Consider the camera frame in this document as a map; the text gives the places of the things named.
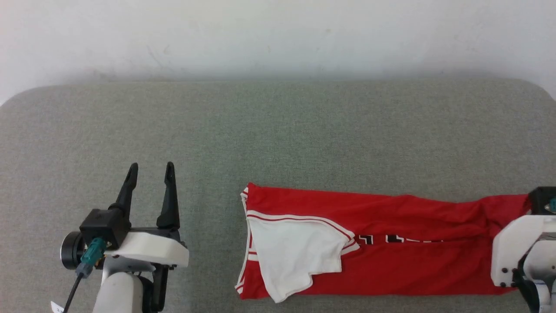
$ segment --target gray fabric surface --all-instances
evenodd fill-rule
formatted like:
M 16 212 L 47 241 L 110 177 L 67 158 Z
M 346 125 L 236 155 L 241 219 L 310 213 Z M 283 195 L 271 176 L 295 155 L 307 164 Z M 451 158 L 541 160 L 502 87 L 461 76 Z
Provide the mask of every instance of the gray fabric surface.
M 240 301 L 239 192 L 260 185 L 440 200 L 554 185 L 556 107 L 518 80 L 204 82 L 34 89 L 0 107 L 0 311 L 47 312 L 75 275 L 64 236 L 139 163 L 131 220 L 152 226 L 176 166 L 187 269 L 164 312 L 525 312 L 505 296 L 293 296 Z M 95 302 L 100 272 L 72 312 Z

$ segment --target red jersey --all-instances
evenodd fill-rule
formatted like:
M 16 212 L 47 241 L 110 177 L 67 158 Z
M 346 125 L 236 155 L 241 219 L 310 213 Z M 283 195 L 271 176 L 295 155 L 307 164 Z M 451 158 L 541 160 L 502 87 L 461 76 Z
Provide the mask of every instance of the red jersey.
M 490 279 L 492 240 L 527 195 L 450 203 L 259 187 L 241 194 L 247 246 L 242 299 L 292 294 L 456 295 L 512 290 Z

